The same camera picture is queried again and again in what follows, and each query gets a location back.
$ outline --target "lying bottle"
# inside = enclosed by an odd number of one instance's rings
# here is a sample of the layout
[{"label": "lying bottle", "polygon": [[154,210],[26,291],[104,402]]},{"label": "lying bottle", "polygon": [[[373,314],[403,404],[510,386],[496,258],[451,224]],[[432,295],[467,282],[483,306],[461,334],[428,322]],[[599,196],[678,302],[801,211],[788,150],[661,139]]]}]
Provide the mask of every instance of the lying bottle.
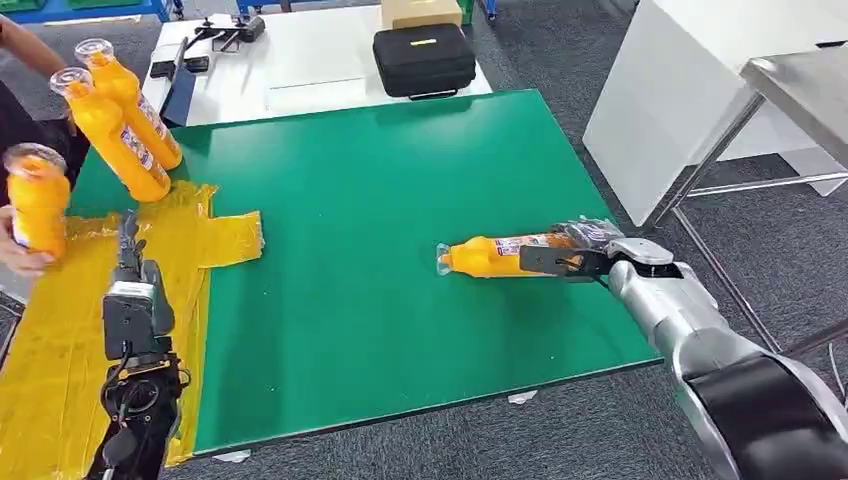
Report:
[{"label": "lying bottle", "polygon": [[165,170],[176,168],[183,158],[180,146],[159,112],[142,95],[138,77],[115,58],[112,44],[102,38],[89,38],[74,48],[74,54],[94,77],[94,88],[121,107],[124,121],[153,158]]},{"label": "lying bottle", "polygon": [[121,108],[95,91],[91,74],[68,67],[50,77],[50,88],[71,107],[74,122],[121,179],[130,196],[155,202],[167,195],[171,179],[123,120]]},{"label": "lying bottle", "polygon": [[65,255],[65,209],[71,201],[65,159],[44,145],[21,143],[6,151],[3,165],[9,171],[6,187],[15,208],[15,242],[59,260]]},{"label": "lying bottle", "polygon": [[[554,248],[601,248],[613,238],[623,235],[608,220],[580,220],[558,223],[550,232],[517,237],[474,237],[465,243],[436,247],[436,269],[439,275],[460,272],[472,277],[538,277],[543,273],[528,272],[519,267],[518,252],[523,245]],[[572,263],[579,264],[579,256]]]}]

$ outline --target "black case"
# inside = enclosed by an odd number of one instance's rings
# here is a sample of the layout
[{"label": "black case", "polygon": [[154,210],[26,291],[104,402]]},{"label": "black case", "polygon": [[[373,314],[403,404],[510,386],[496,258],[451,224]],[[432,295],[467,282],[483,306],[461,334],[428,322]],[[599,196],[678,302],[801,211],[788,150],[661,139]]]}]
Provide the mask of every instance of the black case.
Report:
[{"label": "black case", "polygon": [[476,75],[474,52],[452,23],[377,32],[374,59],[390,97],[453,95]]}]

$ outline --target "gray carpet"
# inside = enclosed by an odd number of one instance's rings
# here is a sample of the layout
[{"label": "gray carpet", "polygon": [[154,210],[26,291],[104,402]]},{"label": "gray carpet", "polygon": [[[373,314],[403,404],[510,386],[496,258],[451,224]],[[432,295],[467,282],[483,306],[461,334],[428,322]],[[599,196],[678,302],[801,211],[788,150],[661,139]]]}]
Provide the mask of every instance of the gray carpet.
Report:
[{"label": "gray carpet", "polygon": [[[332,5],[321,2],[305,8]],[[493,88],[542,92],[617,220],[633,231],[580,141],[631,7],[628,0],[500,0],[496,23],[487,24],[477,9],[467,33]],[[234,12],[234,4],[186,2],[188,18],[223,11]],[[105,36],[118,45],[133,71],[143,73],[157,26],[152,19],[142,25],[132,33],[121,24],[34,30],[65,55],[81,38]],[[16,65],[0,57],[0,78],[12,84],[34,116],[46,118],[60,111],[57,98],[48,98],[41,84],[21,75]],[[707,181],[790,174],[779,158],[771,157],[722,164]],[[790,343],[840,319],[848,303],[845,203],[796,186],[692,200],[686,212],[781,342]],[[769,214],[757,215],[760,212]],[[670,221],[650,237],[692,263],[731,324],[754,338],[679,225]],[[844,342],[837,353],[842,369],[848,370]],[[806,360],[832,381],[823,352],[812,352]],[[664,373],[653,367],[548,388],[523,406],[494,399],[282,440],[254,451],[240,465],[196,459],[169,470],[164,478],[715,478],[672,402]]]}]

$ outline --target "green mat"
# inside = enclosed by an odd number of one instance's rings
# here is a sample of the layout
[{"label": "green mat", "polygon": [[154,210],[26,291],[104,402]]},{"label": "green mat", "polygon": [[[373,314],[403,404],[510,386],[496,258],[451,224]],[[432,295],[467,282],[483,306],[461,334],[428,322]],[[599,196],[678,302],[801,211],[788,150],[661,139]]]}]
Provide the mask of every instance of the green mat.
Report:
[{"label": "green mat", "polygon": [[[197,452],[657,358],[599,285],[436,274],[439,242],[610,216],[536,91],[174,135],[172,178],[219,185],[216,215],[259,209],[266,240],[212,271]],[[89,155],[72,213],[132,205]]]},{"label": "green mat", "polygon": [[45,0],[2,0],[0,12],[19,12],[22,10],[41,10]]}]

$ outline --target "human arm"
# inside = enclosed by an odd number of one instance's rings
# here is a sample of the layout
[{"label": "human arm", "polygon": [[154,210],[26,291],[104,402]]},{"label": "human arm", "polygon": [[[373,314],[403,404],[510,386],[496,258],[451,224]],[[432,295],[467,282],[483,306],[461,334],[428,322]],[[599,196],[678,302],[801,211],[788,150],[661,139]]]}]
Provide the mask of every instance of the human arm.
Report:
[{"label": "human arm", "polygon": [[62,58],[41,39],[3,15],[0,15],[0,48],[48,78],[65,67]]}]

